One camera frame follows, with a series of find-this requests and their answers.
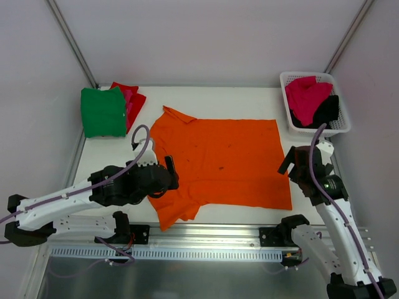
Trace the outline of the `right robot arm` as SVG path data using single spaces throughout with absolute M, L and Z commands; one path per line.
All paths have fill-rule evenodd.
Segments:
M 330 157 L 330 143 L 291 147 L 278 172 L 287 174 L 309 198 L 321 216 L 333 244 L 329 249 L 302 215 L 285 217 L 277 235 L 286 246 L 298 246 L 325 278 L 329 298 L 391 298 L 395 282 L 385 278 L 368 255 L 353 219 L 343 181 L 332 174 L 333 166 L 324 164 Z

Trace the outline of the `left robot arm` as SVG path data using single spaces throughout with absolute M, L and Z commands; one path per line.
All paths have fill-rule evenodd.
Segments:
M 132 231 L 128 216 L 81 216 L 80 212 L 102 207 L 137 205 L 145 197 L 158 199 L 178 189 L 178 174 L 171 156 L 165 164 L 129 161 L 126 166 L 107 166 L 88 179 L 61 191 L 29 199 L 9 196 L 7 209 L 14 218 L 4 228 L 7 243 L 33 247 L 64 237 L 92 236 L 111 244 L 128 242 Z

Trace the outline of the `orange t shirt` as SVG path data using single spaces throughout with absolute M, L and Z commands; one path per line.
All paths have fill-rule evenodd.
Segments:
M 170 107 L 150 129 L 157 157 L 173 158 L 178 189 L 150 199 L 161 230 L 208 204 L 292 210 L 276 120 L 199 119 Z

